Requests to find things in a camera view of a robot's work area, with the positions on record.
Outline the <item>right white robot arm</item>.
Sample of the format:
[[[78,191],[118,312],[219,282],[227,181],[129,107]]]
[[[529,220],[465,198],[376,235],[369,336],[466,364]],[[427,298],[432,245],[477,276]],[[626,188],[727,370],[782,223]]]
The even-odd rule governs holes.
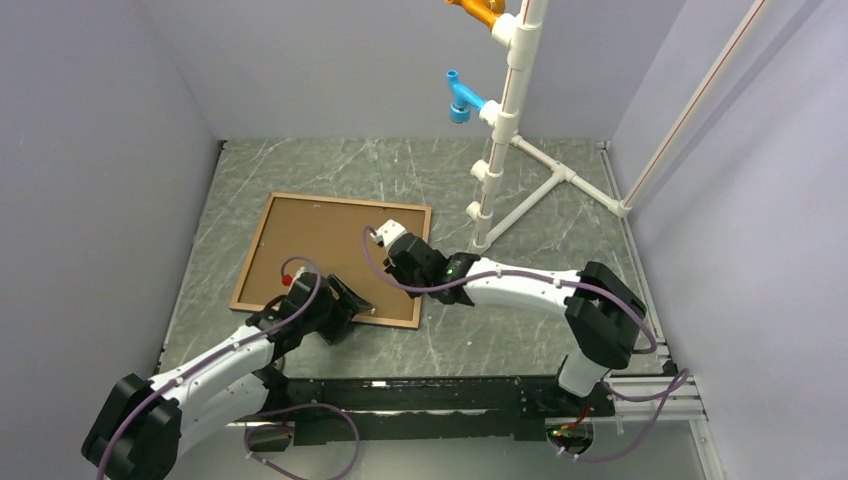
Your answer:
[[[580,270],[551,271],[511,266],[477,254],[444,256],[405,229],[366,229],[386,254],[377,274],[410,296],[428,295],[444,305],[498,305],[538,311],[566,320],[576,342],[551,388],[557,411],[574,415],[611,371],[625,369],[656,340],[644,322],[645,304],[606,265],[590,261]]]

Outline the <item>blue picture frame with photo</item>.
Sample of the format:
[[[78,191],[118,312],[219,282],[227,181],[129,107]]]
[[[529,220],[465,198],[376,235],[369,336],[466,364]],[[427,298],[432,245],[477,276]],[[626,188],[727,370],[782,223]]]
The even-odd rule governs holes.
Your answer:
[[[432,208],[425,205],[357,200],[273,192],[268,196],[246,260],[232,294],[233,311],[257,312],[272,298],[288,291],[292,276],[315,261],[325,275],[337,275],[354,292],[374,305],[357,317],[362,324],[416,330],[422,300],[387,285],[368,268],[361,246],[366,226],[389,220],[427,240]],[[285,269],[282,263],[296,257]]]

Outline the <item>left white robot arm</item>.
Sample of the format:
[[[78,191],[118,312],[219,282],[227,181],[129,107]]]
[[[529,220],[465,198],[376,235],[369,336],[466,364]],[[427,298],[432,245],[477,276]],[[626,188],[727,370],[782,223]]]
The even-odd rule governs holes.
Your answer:
[[[187,450],[225,425],[279,417],[292,404],[276,364],[316,333],[343,340],[373,305],[337,276],[300,270],[224,341],[191,361],[143,379],[129,374],[110,391],[81,454],[109,479],[163,479]]]

